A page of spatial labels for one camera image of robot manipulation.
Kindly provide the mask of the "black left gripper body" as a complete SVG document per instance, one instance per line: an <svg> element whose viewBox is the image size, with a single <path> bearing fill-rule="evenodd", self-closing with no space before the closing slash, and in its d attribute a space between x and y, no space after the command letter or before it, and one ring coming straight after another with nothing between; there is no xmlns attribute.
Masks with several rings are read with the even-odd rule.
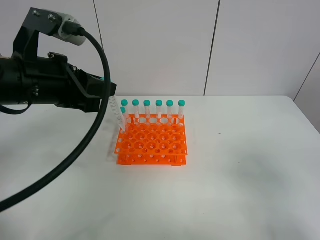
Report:
<svg viewBox="0 0 320 240"><path fill-rule="evenodd" d="M57 54L53 58L24 61L15 52L14 60L19 69L15 104L53 104L85 113L99 111L103 81L69 64L66 56Z"/></svg>

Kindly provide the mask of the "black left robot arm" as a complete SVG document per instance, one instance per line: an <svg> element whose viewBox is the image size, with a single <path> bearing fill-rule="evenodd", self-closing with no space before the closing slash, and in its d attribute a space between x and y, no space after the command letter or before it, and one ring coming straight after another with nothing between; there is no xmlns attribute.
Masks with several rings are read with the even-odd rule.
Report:
<svg viewBox="0 0 320 240"><path fill-rule="evenodd" d="M65 55L50 52L48 58L24 61L18 55L0 59L0 110L19 115L8 105L55 105L95 113L100 109L105 82L68 63Z"/></svg>

